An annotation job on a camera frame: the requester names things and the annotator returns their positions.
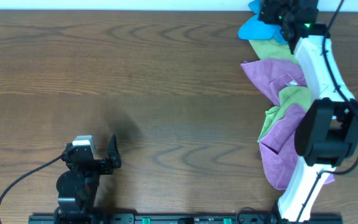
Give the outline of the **blue microfiber cloth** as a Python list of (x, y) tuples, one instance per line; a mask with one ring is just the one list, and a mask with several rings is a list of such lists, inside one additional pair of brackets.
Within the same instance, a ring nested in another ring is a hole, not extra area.
[(279, 44), (287, 44), (287, 41), (280, 33), (281, 27), (279, 25), (265, 24), (258, 20), (261, 2), (261, 0), (255, 0), (249, 3), (248, 6), (255, 15), (241, 26), (237, 33), (238, 38), (242, 40), (274, 39)]

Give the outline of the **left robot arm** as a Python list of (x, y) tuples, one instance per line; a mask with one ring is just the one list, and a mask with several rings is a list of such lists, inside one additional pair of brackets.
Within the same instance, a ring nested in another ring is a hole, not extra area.
[(77, 136), (66, 145), (62, 161), (68, 167), (57, 180), (58, 208), (54, 223), (100, 223), (104, 216), (94, 209), (102, 175), (111, 175), (121, 167), (117, 139), (112, 135), (107, 157), (95, 159), (95, 146), (91, 135)]

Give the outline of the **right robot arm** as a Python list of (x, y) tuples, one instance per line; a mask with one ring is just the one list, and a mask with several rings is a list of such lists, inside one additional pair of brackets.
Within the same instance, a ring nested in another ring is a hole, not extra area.
[(336, 214), (311, 213), (330, 175), (358, 166), (358, 101), (332, 53), (331, 24), (318, 23), (317, 1), (260, 3), (258, 20), (278, 25), (304, 73), (312, 104), (295, 131), (298, 160), (290, 183), (264, 223), (342, 223)]

